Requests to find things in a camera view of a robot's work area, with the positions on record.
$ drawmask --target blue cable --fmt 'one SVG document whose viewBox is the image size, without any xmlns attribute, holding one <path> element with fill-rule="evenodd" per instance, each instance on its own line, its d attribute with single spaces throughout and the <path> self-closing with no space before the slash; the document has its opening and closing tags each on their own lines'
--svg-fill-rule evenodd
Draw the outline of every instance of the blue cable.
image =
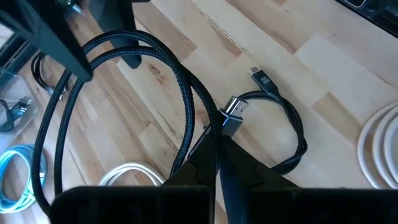
<svg viewBox="0 0 398 224">
<path fill-rule="evenodd" d="M 14 201 L 7 198 L 4 192 L 2 191 L 2 180 L 4 178 L 4 174 L 6 173 L 8 163 L 15 155 L 21 156 L 23 158 L 23 160 L 26 162 L 28 166 L 30 173 L 33 148 L 34 148 L 33 144 L 21 144 L 8 148 L 0 156 L 0 213 L 1 214 L 20 212 L 22 210 L 25 210 L 27 207 L 31 206 L 36 201 L 33 194 L 32 180 L 30 179 L 30 175 L 28 176 L 25 190 L 18 201 Z M 44 154 L 42 153 L 40 158 L 40 183 L 42 184 L 42 187 L 44 185 L 46 177 L 47 177 L 47 161 L 45 159 Z"/>
</svg>

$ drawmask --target light wood table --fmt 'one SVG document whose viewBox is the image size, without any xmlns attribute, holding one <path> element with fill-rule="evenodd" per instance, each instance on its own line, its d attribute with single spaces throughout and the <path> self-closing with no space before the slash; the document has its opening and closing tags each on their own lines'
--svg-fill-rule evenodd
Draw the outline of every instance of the light wood table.
<svg viewBox="0 0 398 224">
<path fill-rule="evenodd" d="M 85 17 L 70 25 L 84 44 L 101 33 L 87 6 Z M 232 95 L 257 90 L 249 69 L 258 66 L 278 84 L 300 113 L 308 152 L 286 176 L 302 187 L 370 188 L 356 158 L 356 140 L 366 120 L 398 100 L 398 41 L 333 0 L 152 0 L 134 5 L 138 29 L 154 34 L 207 87 L 222 107 Z M 104 44 L 89 58 L 111 49 Z M 62 67 L 46 63 L 55 83 Z M 41 107 L 37 119 L 16 142 L 34 142 L 49 100 L 30 75 L 21 71 Z M 195 140 L 208 118 L 195 96 Z M 53 195 L 52 162 L 60 117 L 59 103 L 46 141 Z M 280 107 L 252 101 L 234 140 L 267 166 L 291 156 L 297 140 Z M 168 177 L 185 126 L 183 103 L 175 77 L 160 61 L 144 57 L 132 70 L 123 60 L 100 66 L 76 103 L 63 160 L 65 189 L 95 185 L 124 162 L 141 160 Z M 22 164 L 16 160 L 11 168 Z M 9 171 L 6 187 L 27 175 Z M 119 184 L 148 184 L 130 173 Z M 218 189 L 216 222 L 226 223 Z M 43 223 L 37 204 L 0 218 L 7 223 Z"/>
</svg>

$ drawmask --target wooden desk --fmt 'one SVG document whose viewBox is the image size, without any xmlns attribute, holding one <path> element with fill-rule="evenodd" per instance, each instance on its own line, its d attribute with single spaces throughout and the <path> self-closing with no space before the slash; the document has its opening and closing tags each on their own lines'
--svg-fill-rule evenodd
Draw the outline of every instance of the wooden desk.
<svg viewBox="0 0 398 224">
<path fill-rule="evenodd" d="M 101 33 L 83 8 L 86 18 L 74 16 L 71 21 L 82 44 Z M 231 95 L 257 89 L 250 79 L 251 67 L 269 74 L 298 109 L 308 141 L 308 152 L 286 178 L 302 187 L 371 187 L 359 169 L 356 140 L 373 113 L 398 100 L 396 38 L 332 0 L 152 0 L 135 4 L 134 12 L 138 28 L 164 41 L 220 107 Z M 89 58 L 110 48 L 105 44 Z M 62 67 L 47 65 L 55 81 Z M 18 141 L 34 142 L 49 96 L 37 88 L 29 65 L 22 74 L 42 111 Z M 208 118 L 197 97 L 195 101 L 197 139 Z M 58 106 L 45 142 L 49 200 L 64 104 Z M 167 177 L 182 139 L 184 117 L 174 75 L 158 60 L 144 57 L 136 70 L 120 59 L 102 65 L 73 112 L 63 160 L 65 189 L 95 185 L 107 171 L 132 160 L 146 161 Z M 250 102 L 244 118 L 234 139 L 254 157 L 273 166 L 294 153 L 295 133 L 278 106 Z M 148 182 L 131 173 L 119 184 Z M 216 222 L 226 223 L 220 192 Z M 42 223 L 45 216 L 35 204 L 4 219 Z"/>
</svg>

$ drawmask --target coiled white cable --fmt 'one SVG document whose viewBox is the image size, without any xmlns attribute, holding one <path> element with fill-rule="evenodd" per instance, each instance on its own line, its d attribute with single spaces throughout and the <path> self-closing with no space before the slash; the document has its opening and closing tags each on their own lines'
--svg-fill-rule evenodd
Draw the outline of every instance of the coiled white cable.
<svg viewBox="0 0 398 224">
<path fill-rule="evenodd" d="M 365 141 L 370 131 L 376 127 L 372 138 L 372 157 L 374 164 L 366 162 Z M 357 150 L 359 165 L 371 185 L 377 189 L 398 189 L 398 175 L 392 160 L 391 141 L 398 128 L 398 102 L 392 103 L 374 114 L 359 135 Z"/>
<path fill-rule="evenodd" d="M 110 186 L 119 178 L 122 174 L 129 170 L 138 170 L 145 173 L 146 176 L 154 183 L 155 186 L 160 186 L 165 182 L 164 177 L 157 172 L 152 166 L 145 162 L 134 161 L 123 164 L 109 171 L 100 181 L 99 186 Z"/>
<path fill-rule="evenodd" d="M 18 145 L 7 149 L 0 156 L 0 213 L 15 213 L 25 210 L 27 207 L 31 206 L 35 202 L 35 197 L 32 190 L 32 181 L 30 175 L 28 176 L 26 187 L 18 201 L 13 201 L 5 196 L 2 191 L 2 181 L 4 178 L 4 173 L 6 172 L 8 163 L 15 156 L 21 156 L 26 162 L 29 173 L 30 164 L 32 163 L 32 153 L 34 145 Z M 44 185 L 45 178 L 47 176 L 47 161 L 45 160 L 44 154 L 41 155 L 40 159 L 40 183 Z"/>
</svg>

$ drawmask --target wood grain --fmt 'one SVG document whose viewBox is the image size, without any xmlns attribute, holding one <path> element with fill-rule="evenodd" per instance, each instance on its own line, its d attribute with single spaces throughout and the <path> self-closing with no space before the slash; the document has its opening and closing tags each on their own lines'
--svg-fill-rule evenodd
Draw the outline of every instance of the wood grain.
<svg viewBox="0 0 398 224">
<path fill-rule="evenodd" d="M 83 3 L 85 16 L 69 24 L 79 43 L 102 33 Z M 302 187 L 370 188 L 356 158 L 356 139 L 366 120 L 398 100 L 398 41 L 335 1 L 317 0 L 152 0 L 134 5 L 137 28 L 163 41 L 207 87 L 217 106 L 232 95 L 257 90 L 249 69 L 262 68 L 281 94 L 297 108 L 308 152 L 285 177 Z M 88 58 L 111 49 L 94 49 Z M 48 94 L 37 87 L 28 63 L 22 70 L 40 111 L 15 143 L 34 142 Z M 46 59 L 45 71 L 55 83 L 62 66 Z M 208 122 L 197 95 L 195 135 Z M 282 109 L 265 101 L 249 102 L 245 122 L 234 140 L 267 166 L 294 153 L 294 130 Z M 45 153 L 49 178 L 44 192 L 54 198 L 52 163 L 65 101 L 52 119 Z M 81 91 L 70 121 L 63 159 L 64 189 L 96 185 L 122 163 L 146 161 L 168 177 L 180 147 L 185 112 L 176 79 L 162 62 L 143 57 L 137 69 L 120 58 L 95 71 Z M 17 197 L 26 172 L 17 159 L 6 175 L 6 193 Z M 137 172 L 117 185 L 149 185 Z M 216 223 L 227 223 L 217 180 Z M 0 223 L 47 223 L 34 204 Z"/>
</svg>

